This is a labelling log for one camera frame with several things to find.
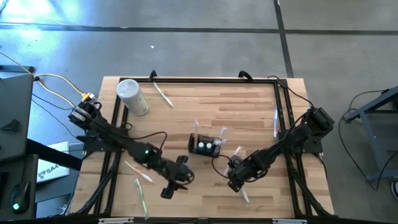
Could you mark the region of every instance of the computer mouse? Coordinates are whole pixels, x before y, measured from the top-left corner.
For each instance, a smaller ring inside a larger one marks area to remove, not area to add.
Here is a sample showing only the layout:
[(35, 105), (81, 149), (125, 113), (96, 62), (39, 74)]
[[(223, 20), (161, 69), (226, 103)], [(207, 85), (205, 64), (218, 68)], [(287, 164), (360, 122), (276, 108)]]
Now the computer mouse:
[(12, 189), (10, 197), (11, 210), (22, 214), (29, 208), (29, 183), (21, 182)]

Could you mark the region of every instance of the desk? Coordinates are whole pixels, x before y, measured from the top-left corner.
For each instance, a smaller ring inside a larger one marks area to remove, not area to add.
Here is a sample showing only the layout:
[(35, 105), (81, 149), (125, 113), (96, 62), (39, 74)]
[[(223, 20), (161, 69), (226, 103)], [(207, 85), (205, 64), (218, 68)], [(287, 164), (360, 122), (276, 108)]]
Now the desk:
[[(119, 79), (120, 77), (104, 77), (99, 94), (99, 100), (103, 105), (101, 112), (108, 121), (113, 114)], [(166, 158), (175, 160), (178, 155), (188, 153), (188, 137), (193, 132), (195, 119), (201, 125), (200, 134), (217, 136), (223, 126), (228, 128), (225, 136), (228, 143), (221, 150), (221, 153), (227, 156), (231, 156), (238, 146), (244, 148), (241, 155), (246, 156), (256, 149), (272, 145), (275, 141), (273, 137), (275, 94), (272, 86), (247, 83), (158, 84), (170, 98), (174, 108), (165, 102), (153, 84), (140, 83), (149, 104), (149, 112), (142, 117), (129, 114), (127, 121), (133, 125), (129, 132), (130, 136), (138, 137), (156, 131), (166, 131), (169, 134), (163, 153)], [(307, 97), (302, 79), (288, 79), (288, 84), (297, 94)], [(291, 102), (295, 118), (308, 108), (307, 102), (293, 94)], [(122, 112), (119, 113), (118, 125), (121, 115)], [(145, 140), (159, 146), (162, 138), (163, 136), (159, 135)], [(95, 152), (84, 160), (73, 200), (73, 212), (83, 206), (97, 187), (103, 157), (103, 153)], [(227, 186), (226, 179), (217, 175), (211, 167), (210, 157), (190, 156), (187, 165), (194, 171), (195, 180), (187, 186), (188, 191), (176, 191), (171, 200), (160, 197), (162, 189), (167, 185), (161, 176), (152, 170), (140, 168), (154, 180), (155, 185), (151, 185), (128, 168), (123, 163), (124, 159), (137, 165), (127, 152), (122, 153), (113, 201), (114, 217), (143, 216), (141, 201), (133, 184), (135, 178), (141, 180), (151, 217), (294, 217), (283, 156), (277, 158), (265, 178), (244, 185), (251, 201), (250, 207), (246, 207), (241, 196)], [(219, 158), (215, 161), (215, 166), (223, 172), (226, 163), (225, 158)], [(326, 210), (333, 213), (322, 164), (310, 154), (303, 156), (303, 164), (308, 187)], [(298, 196), (300, 208), (303, 210), (300, 190)], [(106, 196), (103, 198), (103, 207), (105, 204)]]

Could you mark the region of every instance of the yellow cable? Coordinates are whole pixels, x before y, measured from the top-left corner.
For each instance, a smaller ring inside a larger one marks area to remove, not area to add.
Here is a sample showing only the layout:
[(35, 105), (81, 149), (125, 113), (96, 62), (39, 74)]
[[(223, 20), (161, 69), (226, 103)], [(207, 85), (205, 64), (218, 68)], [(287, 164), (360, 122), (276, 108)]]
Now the yellow cable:
[[(4, 53), (0, 52), (0, 54), (2, 54), (3, 56), (5, 56), (6, 58), (8, 58), (9, 60), (13, 61), (14, 63), (16, 63), (17, 65), (19, 65), (23, 70), (25, 70), (27, 73), (33, 75), (34, 77), (40, 77), (40, 76), (53, 76), (53, 77), (58, 77), (61, 78), (63, 80), (65, 80), (69, 85), (71, 85), (82, 97), (85, 96), (84, 93), (82, 93), (81, 91), (79, 91), (74, 84), (72, 84), (69, 80), (67, 80), (65, 77), (61, 76), (61, 75), (56, 75), (56, 74), (50, 74), (50, 73), (44, 73), (44, 74), (38, 74), (38, 75), (34, 75), (33, 73), (31, 73), (30, 71), (28, 71), (25, 67), (23, 67), (20, 63), (16, 62), (14, 59), (8, 57), (7, 55), (5, 55)], [(40, 80), (37, 81), (43, 88), (44, 90), (47, 90), (48, 92), (58, 96), (59, 98), (65, 100), (66, 102), (68, 102), (72, 107), (75, 107), (75, 105), (73, 105), (73, 103), (71, 101), (69, 101), (68, 99), (66, 99), (65, 97), (63, 97), (62, 95), (59, 95), (58, 93), (49, 90), (47, 87), (45, 87), (45, 85), (40, 82)]]

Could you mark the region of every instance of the wooden table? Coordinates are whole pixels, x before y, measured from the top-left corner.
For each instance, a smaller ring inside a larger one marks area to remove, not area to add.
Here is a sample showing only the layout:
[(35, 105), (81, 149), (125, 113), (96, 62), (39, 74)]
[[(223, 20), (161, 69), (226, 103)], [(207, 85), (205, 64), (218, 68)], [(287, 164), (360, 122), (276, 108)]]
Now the wooden table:
[[(116, 86), (120, 77), (104, 77), (99, 100), (101, 112), (111, 120)], [(177, 156), (187, 154), (188, 136), (193, 132), (194, 121), (201, 125), (200, 134), (217, 136), (222, 127), (227, 127), (227, 146), (221, 153), (231, 156), (238, 146), (244, 150), (245, 157), (256, 149), (271, 146), (273, 137), (273, 115), (275, 94), (269, 84), (229, 84), (229, 83), (158, 83), (159, 87), (174, 104), (171, 108), (159, 95), (151, 83), (141, 83), (149, 112), (142, 117), (129, 114), (127, 119), (133, 125), (130, 136), (139, 137), (156, 131), (169, 134), (163, 156), (175, 160)], [(288, 79), (288, 84), (297, 94), (307, 97), (304, 81), (299, 78)], [(295, 118), (308, 108), (308, 103), (291, 95)], [(119, 112), (120, 124), (122, 106)], [(145, 139), (159, 146), (163, 136)], [(78, 179), (72, 211), (77, 211), (88, 200), (97, 187), (104, 153), (96, 152), (83, 161)], [(123, 160), (127, 160), (149, 175), (154, 185), (139, 177)], [(171, 200), (160, 197), (167, 185), (163, 177), (153, 170), (145, 170), (133, 162), (125, 151), (119, 166), (116, 190), (114, 193), (112, 216), (142, 217), (141, 201), (133, 184), (134, 179), (141, 181), (148, 210), (151, 217), (225, 217), (225, 218), (288, 218), (294, 217), (292, 199), (284, 156), (279, 156), (269, 169), (268, 174), (257, 182), (245, 184), (244, 188), (251, 201), (247, 207), (242, 197), (227, 186), (227, 179), (220, 177), (211, 167), (211, 158), (190, 155), (188, 166), (195, 173), (195, 180), (188, 185), (189, 190), (178, 190)], [(227, 160), (218, 158), (215, 166), (221, 172)], [(303, 164), (307, 184), (314, 196), (333, 213), (325, 171), (321, 162), (313, 155), (303, 155)], [(102, 207), (106, 204), (108, 187), (104, 191)], [(302, 193), (298, 190), (300, 208), (304, 211)]]

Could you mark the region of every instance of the concrete floor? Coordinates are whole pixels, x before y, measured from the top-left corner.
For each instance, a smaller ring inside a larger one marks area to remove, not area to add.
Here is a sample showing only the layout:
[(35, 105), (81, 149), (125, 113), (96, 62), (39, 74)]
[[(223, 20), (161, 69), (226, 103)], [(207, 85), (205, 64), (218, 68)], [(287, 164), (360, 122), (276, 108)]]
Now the concrete floor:
[[(286, 29), (398, 30), (395, 0), (280, 0)], [(112, 27), (277, 29), (273, 0), (10, 0), (0, 22)], [(398, 84), (398, 39), (391, 35), (287, 35), (294, 77), (304, 78), (310, 100), (338, 121), (354, 95)], [(0, 51), (37, 73), (57, 73), (83, 91), (98, 93), (105, 75), (286, 77), (279, 34), (181, 32), (71, 32), (0, 30)], [(0, 58), (0, 64), (11, 64)], [(66, 83), (45, 84), (77, 103)], [(62, 100), (34, 85), (34, 93), (60, 106)], [(359, 106), (376, 95), (358, 99)], [(68, 112), (41, 102), (75, 135)], [(43, 144), (78, 142), (32, 105), (29, 137)], [(362, 127), (344, 125), (343, 137), (365, 171), (374, 159)], [(398, 201), (383, 180), (377, 192), (345, 153), (337, 130), (323, 140), (331, 199), (337, 215), (397, 222)]]

